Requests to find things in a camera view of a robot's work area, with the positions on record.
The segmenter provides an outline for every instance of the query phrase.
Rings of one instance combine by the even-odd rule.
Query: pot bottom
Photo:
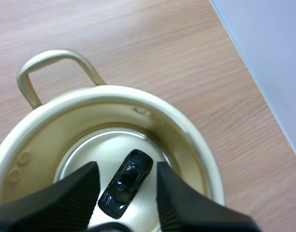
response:
[[[100,171],[101,194],[133,149],[148,154],[154,165],[139,192],[132,200],[120,222],[134,231],[158,231],[160,222],[156,204],[156,163],[166,161],[173,167],[166,153],[154,141],[132,129],[108,128],[95,131],[76,144],[66,153],[55,176],[55,182],[74,172],[89,161],[96,161]],[[96,205],[89,226],[115,221]]]

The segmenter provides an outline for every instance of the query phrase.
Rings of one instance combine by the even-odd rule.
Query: aluminum pot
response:
[[[96,87],[79,89],[42,104],[29,73],[69,58]],[[134,148],[167,161],[192,188],[224,204],[215,159],[196,127],[166,101],[134,88],[108,86],[91,63],[72,50],[52,50],[19,71],[19,88],[29,113],[0,145],[0,204],[48,187],[89,161],[97,161],[101,193]],[[120,221],[134,231],[160,230],[156,165]],[[113,221],[96,206],[90,226]]]

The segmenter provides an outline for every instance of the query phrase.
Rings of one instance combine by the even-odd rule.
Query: black toy car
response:
[[[99,208],[114,219],[119,219],[153,166],[152,158],[140,150],[131,151],[110,181],[98,201]]]

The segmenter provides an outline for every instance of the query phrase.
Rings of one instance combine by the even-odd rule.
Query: pot rim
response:
[[[60,114],[61,111],[73,108],[75,105],[87,103],[96,98],[108,98],[111,96],[115,99],[122,98],[133,102],[143,102],[174,121],[186,133],[186,136],[200,156],[200,161],[209,183],[211,199],[224,205],[224,191],[219,168],[208,144],[193,123],[182,112],[165,100],[138,89],[122,86],[96,86],[72,91],[36,108],[25,116],[0,145],[0,186],[3,181],[1,177],[6,175],[13,154],[17,153],[27,135],[33,133],[54,116]]]

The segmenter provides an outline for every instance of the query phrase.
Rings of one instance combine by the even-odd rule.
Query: wood grain surface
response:
[[[209,1],[0,0],[0,143],[31,112],[17,71],[55,48],[181,110],[211,146],[227,205],[265,232],[296,232],[296,157]],[[44,102],[93,85],[72,61],[31,76]]]

